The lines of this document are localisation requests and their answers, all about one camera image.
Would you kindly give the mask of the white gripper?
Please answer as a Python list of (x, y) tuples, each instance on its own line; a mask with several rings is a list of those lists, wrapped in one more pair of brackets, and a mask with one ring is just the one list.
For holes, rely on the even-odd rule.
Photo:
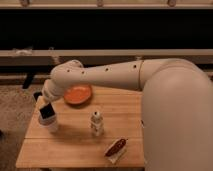
[(47, 79), (42, 88), (42, 96), (46, 102), (53, 102), (61, 98), (64, 89), (57, 86), (52, 80)]

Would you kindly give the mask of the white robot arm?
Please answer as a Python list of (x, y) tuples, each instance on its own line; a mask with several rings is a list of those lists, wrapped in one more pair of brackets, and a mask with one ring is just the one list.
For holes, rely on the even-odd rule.
[(51, 103), (76, 84), (142, 93), (146, 171), (213, 171), (213, 82), (194, 63), (170, 58), (85, 68), (71, 60), (52, 69), (43, 98)]

